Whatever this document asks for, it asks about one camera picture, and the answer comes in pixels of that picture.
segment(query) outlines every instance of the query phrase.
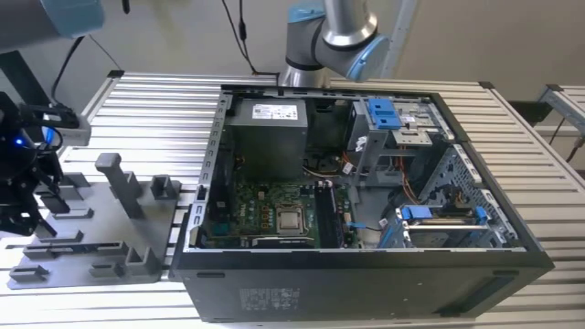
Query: slotted metal surface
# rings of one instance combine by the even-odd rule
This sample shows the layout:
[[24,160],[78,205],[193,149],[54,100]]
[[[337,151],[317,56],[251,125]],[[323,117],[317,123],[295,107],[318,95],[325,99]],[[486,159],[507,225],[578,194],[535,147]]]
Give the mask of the slotted metal surface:
[[[201,77],[126,73],[106,81],[85,114],[93,125],[86,148],[62,152],[64,171],[82,171],[103,180],[93,161],[115,151],[122,168],[138,179],[169,173],[183,184],[174,223],[193,198],[207,122],[221,84],[271,84],[255,77]],[[267,328],[585,328],[585,192],[583,181],[494,90],[477,83],[374,80],[334,88],[429,91],[441,94],[459,120],[507,198],[539,239],[555,269],[474,320],[361,321],[262,324]],[[167,262],[178,228],[173,228]],[[0,281],[18,263],[26,238],[0,241]],[[170,326],[215,328],[203,324],[181,283],[10,291],[0,286],[0,324],[42,324],[44,328],[127,328]],[[223,324],[249,328],[255,324]]]

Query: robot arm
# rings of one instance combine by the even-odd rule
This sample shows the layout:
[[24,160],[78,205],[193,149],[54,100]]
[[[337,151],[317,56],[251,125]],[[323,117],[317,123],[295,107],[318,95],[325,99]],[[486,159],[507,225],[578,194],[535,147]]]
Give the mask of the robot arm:
[[[129,11],[127,1],[122,1]],[[58,38],[76,38],[99,29],[99,0],[0,0],[0,53]],[[60,196],[62,170],[57,150],[88,145],[90,127],[62,104],[20,105],[0,93],[0,231],[54,236],[38,212],[34,194],[52,213],[69,212]],[[42,128],[45,141],[34,145],[25,128]]]
[[322,0],[289,9],[282,86],[327,85],[325,68],[363,82],[381,67],[389,39],[366,0]]

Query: gray post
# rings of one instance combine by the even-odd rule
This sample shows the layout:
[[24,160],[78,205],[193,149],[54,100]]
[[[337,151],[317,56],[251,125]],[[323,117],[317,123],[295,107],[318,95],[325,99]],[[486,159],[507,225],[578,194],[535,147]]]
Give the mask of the gray post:
[[134,197],[135,194],[133,193],[131,187],[127,184],[123,172],[121,171],[119,162],[119,154],[102,153],[94,162],[94,168],[107,178],[109,185],[111,186],[111,190],[114,191],[127,217],[133,219],[142,219],[143,212]]

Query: motherboard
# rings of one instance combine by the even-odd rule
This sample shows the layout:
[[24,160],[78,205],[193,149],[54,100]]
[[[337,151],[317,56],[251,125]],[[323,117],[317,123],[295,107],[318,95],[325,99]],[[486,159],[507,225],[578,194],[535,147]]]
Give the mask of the motherboard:
[[231,220],[210,223],[206,247],[357,247],[346,185],[239,178],[233,193]]

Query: power supply label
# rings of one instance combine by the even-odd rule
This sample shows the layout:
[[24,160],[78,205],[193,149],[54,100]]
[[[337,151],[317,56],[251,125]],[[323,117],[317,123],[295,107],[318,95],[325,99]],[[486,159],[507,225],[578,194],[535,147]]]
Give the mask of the power supply label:
[[295,105],[255,104],[251,109],[253,119],[298,120]]

